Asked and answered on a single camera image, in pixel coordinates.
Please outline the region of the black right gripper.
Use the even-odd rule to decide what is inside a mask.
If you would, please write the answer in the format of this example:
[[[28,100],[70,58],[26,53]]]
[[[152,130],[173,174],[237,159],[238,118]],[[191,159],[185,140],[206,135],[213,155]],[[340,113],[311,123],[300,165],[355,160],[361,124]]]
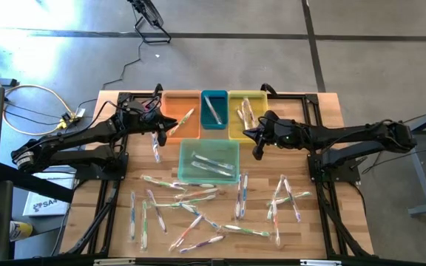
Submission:
[[[279,116],[268,110],[264,115],[258,117],[258,126],[243,130],[243,134],[255,143],[252,149],[252,155],[255,160],[262,160],[264,154],[264,146],[275,145],[281,149],[295,148],[295,135],[289,128],[279,126],[275,128],[275,123],[279,120]]]

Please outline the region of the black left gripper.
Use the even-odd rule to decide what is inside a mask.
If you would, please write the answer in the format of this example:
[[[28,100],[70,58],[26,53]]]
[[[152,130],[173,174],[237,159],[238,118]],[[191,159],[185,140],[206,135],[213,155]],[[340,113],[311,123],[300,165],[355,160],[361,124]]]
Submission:
[[[150,98],[138,101],[126,98],[119,102],[118,122],[120,135],[144,134],[147,132],[158,133],[159,146],[165,146],[168,139],[167,133],[176,127],[177,120],[161,115],[160,123],[160,98]]]

